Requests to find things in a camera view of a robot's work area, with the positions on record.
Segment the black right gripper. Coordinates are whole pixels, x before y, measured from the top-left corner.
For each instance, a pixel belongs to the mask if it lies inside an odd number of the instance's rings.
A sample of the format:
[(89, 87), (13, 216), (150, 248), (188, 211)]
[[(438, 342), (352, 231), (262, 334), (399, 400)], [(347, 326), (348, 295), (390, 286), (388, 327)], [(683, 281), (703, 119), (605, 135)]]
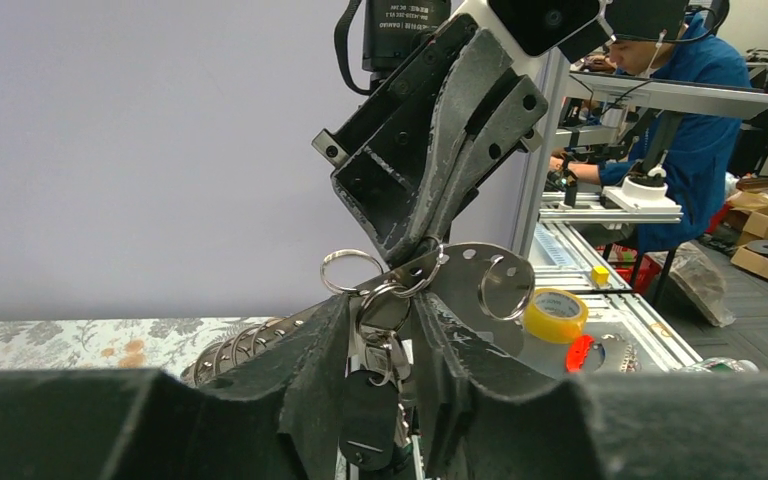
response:
[(363, 103), (314, 148), (333, 189), (389, 265), (427, 237), (443, 239), (478, 189), (548, 109), (527, 76), (514, 79), (499, 39), (467, 15), (367, 13), (361, 88), (348, 70), (348, 22), (334, 31), (345, 84)]

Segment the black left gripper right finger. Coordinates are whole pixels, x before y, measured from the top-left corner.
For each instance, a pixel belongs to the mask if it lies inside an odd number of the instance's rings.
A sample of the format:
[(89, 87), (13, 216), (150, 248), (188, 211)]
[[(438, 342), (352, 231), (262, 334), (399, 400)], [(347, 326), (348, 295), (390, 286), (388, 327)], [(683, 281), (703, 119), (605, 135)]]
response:
[(419, 294), (426, 473), (441, 479), (768, 479), (768, 372), (554, 379)]

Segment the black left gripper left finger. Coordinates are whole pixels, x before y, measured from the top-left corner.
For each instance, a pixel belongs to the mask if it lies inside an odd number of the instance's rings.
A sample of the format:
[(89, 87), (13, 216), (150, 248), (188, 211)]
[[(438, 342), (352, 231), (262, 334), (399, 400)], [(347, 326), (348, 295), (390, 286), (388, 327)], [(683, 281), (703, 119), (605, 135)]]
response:
[(159, 369), (0, 371), (0, 479), (331, 479), (350, 301), (191, 388)]

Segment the black oval key tag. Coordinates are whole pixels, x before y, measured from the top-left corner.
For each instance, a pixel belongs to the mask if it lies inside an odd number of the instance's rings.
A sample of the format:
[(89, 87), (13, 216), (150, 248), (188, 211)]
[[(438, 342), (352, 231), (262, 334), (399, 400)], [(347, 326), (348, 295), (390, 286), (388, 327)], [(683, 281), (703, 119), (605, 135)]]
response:
[(344, 381), (339, 450), (363, 471), (382, 470), (390, 464), (398, 412), (395, 385), (369, 370), (350, 373)]

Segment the operator hand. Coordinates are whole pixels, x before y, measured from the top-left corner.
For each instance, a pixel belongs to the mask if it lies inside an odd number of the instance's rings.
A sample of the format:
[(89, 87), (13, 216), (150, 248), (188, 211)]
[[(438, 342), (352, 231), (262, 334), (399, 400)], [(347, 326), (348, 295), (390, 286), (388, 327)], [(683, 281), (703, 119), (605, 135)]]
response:
[(579, 178), (581, 167), (582, 164), (576, 162), (573, 157), (552, 156), (550, 158), (547, 179), (560, 183), (576, 182)]

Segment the yellow tape roll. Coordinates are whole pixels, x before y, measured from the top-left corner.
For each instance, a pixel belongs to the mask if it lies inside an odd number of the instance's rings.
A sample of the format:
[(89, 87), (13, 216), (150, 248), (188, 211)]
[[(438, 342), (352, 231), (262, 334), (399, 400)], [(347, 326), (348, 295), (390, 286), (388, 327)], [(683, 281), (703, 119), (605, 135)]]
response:
[(539, 288), (522, 317), (524, 329), (552, 344), (570, 344), (583, 334), (589, 318), (587, 305), (576, 295), (554, 288)]

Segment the floral table mat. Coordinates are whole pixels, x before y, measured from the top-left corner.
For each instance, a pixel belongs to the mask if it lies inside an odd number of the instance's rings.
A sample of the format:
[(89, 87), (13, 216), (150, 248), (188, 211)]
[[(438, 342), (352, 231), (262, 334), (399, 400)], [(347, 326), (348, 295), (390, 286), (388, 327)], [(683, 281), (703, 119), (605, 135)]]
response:
[(0, 370), (162, 368), (179, 375), (207, 346), (264, 317), (0, 322)]

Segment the yellow cube on bench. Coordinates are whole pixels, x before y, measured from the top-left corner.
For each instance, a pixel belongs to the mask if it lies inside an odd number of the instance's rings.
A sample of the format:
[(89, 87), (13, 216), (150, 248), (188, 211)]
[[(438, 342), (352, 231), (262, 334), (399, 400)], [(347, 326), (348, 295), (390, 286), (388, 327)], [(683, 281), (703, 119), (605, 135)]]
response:
[(594, 266), (590, 278), (597, 288), (607, 288), (610, 285), (611, 271), (604, 266)]

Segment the operator blue jacket torso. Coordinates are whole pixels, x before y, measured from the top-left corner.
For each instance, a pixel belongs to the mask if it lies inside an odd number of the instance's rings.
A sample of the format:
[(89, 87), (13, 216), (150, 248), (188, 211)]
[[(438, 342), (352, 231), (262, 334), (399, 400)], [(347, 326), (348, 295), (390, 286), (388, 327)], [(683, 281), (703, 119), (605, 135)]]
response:
[[(701, 15), (688, 16), (680, 43), (618, 40), (609, 59), (620, 75), (747, 88), (746, 62), (738, 51), (711, 34)], [(585, 225), (580, 232), (593, 246), (624, 243), (645, 252), (666, 251), (701, 236), (725, 202), (725, 176), (740, 133), (738, 118), (685, 114), (662, 166), (667, 196), (682, 209), (678, 223), (625, 224), (609, 229)]]

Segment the clear plastic water bottle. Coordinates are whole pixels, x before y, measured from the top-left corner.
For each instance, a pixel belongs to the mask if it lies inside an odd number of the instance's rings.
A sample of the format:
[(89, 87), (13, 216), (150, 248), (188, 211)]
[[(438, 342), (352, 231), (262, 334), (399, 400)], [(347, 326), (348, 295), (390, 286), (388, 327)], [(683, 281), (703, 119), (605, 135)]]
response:
[(712, 357), (693, 363), (688, 366), (678, 368), (680, 372), (737, 372), (737, 373), (758, 373), (759, 367), (747, 359), (732, 359), (727, 357)]

